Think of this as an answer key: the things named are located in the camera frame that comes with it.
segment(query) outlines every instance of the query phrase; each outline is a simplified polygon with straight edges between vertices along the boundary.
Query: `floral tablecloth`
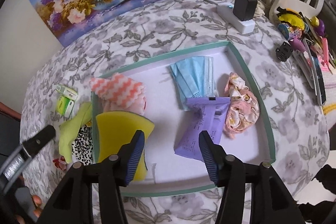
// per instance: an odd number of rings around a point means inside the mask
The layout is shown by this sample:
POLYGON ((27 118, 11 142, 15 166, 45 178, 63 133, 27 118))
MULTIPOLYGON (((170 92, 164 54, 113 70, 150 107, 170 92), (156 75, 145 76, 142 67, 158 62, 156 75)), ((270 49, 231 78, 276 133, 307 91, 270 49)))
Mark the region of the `floral tablecloth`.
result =
MULTIPOLYGON (((234 0, 212 0, 233 2, 234 0)), ((62 83, 79 93, 73 113, 90 100, 91 76, 166 52, 204 43, 230 40, 238 48, 262 94, 274 131, 274 168, 294 195, 323 166, 329 155, 329 135, 322 109, 293 58, 281 63, 275 49, 283 39, 264 16, 255 17, 253 33, 241 35, 205 0, 163 0, 137 8, 102 24, 56 53, 36 73, 22 110, 21 141, 64 118, 55 112, 55 87, 62 83)), ((64 173, 55 168, 58 138, 48 144, 24 171, 26 185, 45 203, 64 173)), ((124 198, 130 223, 213 223, 222 189, 161 198, 124 198)), ((248 223, 251 191, 246 185, 244 221, 248 223)), ((100 223, 97 185, 93 211, 100 223)))

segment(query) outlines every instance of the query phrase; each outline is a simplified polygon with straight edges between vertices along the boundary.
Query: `ribbed blue pad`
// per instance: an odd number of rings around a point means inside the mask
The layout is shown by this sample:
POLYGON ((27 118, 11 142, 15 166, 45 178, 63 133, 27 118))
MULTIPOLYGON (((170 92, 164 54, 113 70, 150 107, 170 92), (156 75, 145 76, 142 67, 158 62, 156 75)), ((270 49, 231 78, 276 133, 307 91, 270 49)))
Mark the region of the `ribbed blue pad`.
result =
POLYGON ((127 163, 127 175, 125 178, 126 185, 128 185, 134 178, 144 147, 145 147, 145 135, 142 132, 142 134, 140 134, 139 139, 136 142, 135 149, 133 150, 133 153, 127 163))
POLYGON ((210 177, 210 180, 217 184, 218 182, 218 165, 216 164, 212 153, 205 142, 205 139, 202 134, 199 135, 199 149, 201 150, 202 157, 205 163, 205 166, 208 171, 208 175, 210 177))

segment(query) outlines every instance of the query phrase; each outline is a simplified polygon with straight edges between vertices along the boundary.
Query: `black power adapter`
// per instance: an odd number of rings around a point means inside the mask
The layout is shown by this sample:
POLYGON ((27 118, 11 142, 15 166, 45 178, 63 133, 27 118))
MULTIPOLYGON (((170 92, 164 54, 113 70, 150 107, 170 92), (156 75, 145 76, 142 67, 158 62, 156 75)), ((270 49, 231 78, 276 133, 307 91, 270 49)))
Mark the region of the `black power adapter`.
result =
POLYGON ((238 17, 240 21, 250 20, 253 18, 257 4, 257 0, 235 0, 233 14, 238 17))

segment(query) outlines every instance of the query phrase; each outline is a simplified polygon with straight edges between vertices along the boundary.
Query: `yellow trim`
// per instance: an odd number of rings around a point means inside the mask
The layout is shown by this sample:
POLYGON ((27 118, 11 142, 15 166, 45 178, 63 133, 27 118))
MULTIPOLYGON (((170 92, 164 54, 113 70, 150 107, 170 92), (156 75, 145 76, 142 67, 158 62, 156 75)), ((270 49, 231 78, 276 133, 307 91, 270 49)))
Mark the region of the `yellow trim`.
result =
POLYGON ((327 115, 329 112, 332 112, 333 110, 336 110, 336 104, 323 106, 322 109, 323 109, 324 115, 327 115))

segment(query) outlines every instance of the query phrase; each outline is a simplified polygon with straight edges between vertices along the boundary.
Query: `blue surgical mask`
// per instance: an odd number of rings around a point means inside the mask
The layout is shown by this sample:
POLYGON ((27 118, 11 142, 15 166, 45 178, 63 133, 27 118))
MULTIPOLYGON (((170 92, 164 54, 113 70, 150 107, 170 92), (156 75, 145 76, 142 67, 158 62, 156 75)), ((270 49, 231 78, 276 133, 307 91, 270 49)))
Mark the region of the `blue surgical mask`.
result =
POLYGON ((187 98, 214 97, 213 58, 196 56, 170 65, 185 111, 187 98))

